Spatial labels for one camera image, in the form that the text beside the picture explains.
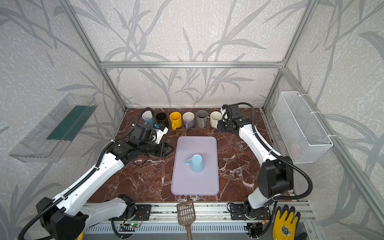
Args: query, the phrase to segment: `yellow work glove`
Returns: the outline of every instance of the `yellow work glove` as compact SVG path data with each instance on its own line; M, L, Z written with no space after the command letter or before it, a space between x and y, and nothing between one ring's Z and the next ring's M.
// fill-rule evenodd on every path
M297 212L295 215L295 207L291 207L288 210L288 205L284 205L283 211L281 207L277 207L275 223L273 225L273 240L305 240L307 238L306 233L302 233L299 236L295 237L295 231L297 224L300 220L300 213Z

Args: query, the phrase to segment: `upside-down blue mug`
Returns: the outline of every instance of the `upside-down blue mug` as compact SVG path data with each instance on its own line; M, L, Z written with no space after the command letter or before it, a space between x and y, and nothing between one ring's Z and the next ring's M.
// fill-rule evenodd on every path
M192 171L194 171L194 172L201 172L204 169L203 158L198 154L196 154L193 157L186 160L185 164L190 165Z

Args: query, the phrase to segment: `wire mesh basket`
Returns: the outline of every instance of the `wire mesh basket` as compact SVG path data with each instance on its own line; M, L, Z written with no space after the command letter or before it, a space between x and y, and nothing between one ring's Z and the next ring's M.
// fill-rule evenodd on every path
M297 91L281 92L272 116L294 163L314 162L333 146L315 113Z

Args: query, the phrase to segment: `wallpaper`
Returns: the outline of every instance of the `wallpaper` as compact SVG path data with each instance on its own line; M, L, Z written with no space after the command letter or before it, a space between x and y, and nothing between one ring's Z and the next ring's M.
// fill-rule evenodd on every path
M383 94L384 1L329 1L319 4L288 63L338 137L372 184L384 195ZM287 154L270 114L282 78L266 113L282 153ZM314 183L305 199L326 239L384 239L383 226L361 197L332 150L312 164L300 164ZM295 189L306 190L295 174Z
M53 197L86 172L124 114L57 1L0 1L0 236L14 240ZM9 152L68 93L98 105L57 163L23 163ZM29 239L47 236L35 224Z
M307 0L71 0L103 61L281 61Z
M262 106L275 79L273 68L116 68L116 88L132 107Z
M384 1L336 1L316 16L289 69L384 198Z

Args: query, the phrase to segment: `aluminum frame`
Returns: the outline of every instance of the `aluminum frame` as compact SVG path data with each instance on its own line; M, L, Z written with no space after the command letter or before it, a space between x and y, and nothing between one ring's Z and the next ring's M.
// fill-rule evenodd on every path
M112 80L109 78L106 71L100 66L100 59L97 55L97 52L95 48L91 44L91 40L88 38L88 35L84 31L79 19L77 18L77 15L69 2L69 0L59 0L60 6L63 10L63 13L67 16L68 20L72 24L73 28L75 29L76 33L79 35L80 40L83 42L85 48L87 49L88 53L90 54L96 68L99 70L100 74L102 75L104 81L106 82L107 86L112 91L112 94L116 97L116 100L120 104L120 106L123 108L123 110L126 110L126 106L124 104L123 99L121 98L120 94L117 92Z
M139 62L106 61L102 68L281 68L283 62Z
M282 67L287 66L289 60L291 59L292 54L295 51L297 45L299 44L300 39L302 38L303 33L304 33L305 29L307 28L308 23L311 20L312 15L313 15L318 3L319 3L319 0L309 0L308 1L307 6L306 6L305 11L304 11L304 14L301 17L301 20L300 20L299 25L296 29L296 32L293 35L292 41L288 47L287 52L285 53L285 57L283 58ZM275 80L273 81L272 87L269 90L269 93L267 95L267 99L264 102L263 109L266 108L269 101L271 100L272 94L274 93L275 89L277 88L278 84L280 83L280 80L281 80L281 71L279 69L279 72L276 75Z
M264 124L268 130L268 135L269 135L269 138L271 139L272 141L272 147L277 150L279 153L281 153L281 149L279 147L279 145L277 144L276 142L276 136L275 134L273 133L272 131L272 127L271 127L271 123L269 122L268 118L266 117L266 114L265 112L260 108L260 112L262 114L262 118L264 120Z
M243 204L244 202L234 202L236 204ZM177 223L176 204L178 202L145 202L136 204L151 204L151 214L149 222L154 223ZM195 223L253 223L258 220L231 220L231 213L227 209L228 202L194 202L196 220ZM311 210L308 202L295 202L295 201L279 201L277 206L283 207L285 204L294 206L296 211L301 213L301 222L316 222L316 219ZM85 204L86 206L94 205L92 203Z
M311 108L312 111L318 112L319 109L313 103L311 98L306 95L305 90L299 84L292 72L285 67L283 67L281 70L283 76L287 79L288 83L291 85L293 90L298 91L300 94L302 94L302 97L307 102L308 106ZM319 119L319 122L324 127L325 131L330 135L336 135L336 133L328 124L324 116L320 112L316 114L317 118ZM345 145L341 142L341 139L339 137L332 137L332 141L332 150L335 153L336 157L339 159L341 165L344 167L345 171L353 180L353 183L360 190L362 197L367 202L368 206L372 209L375 216L378 218L380 223L384 225L384 201L381 195L372 185L368 177L364 174L363 170L359 167L359 165L349 153Z

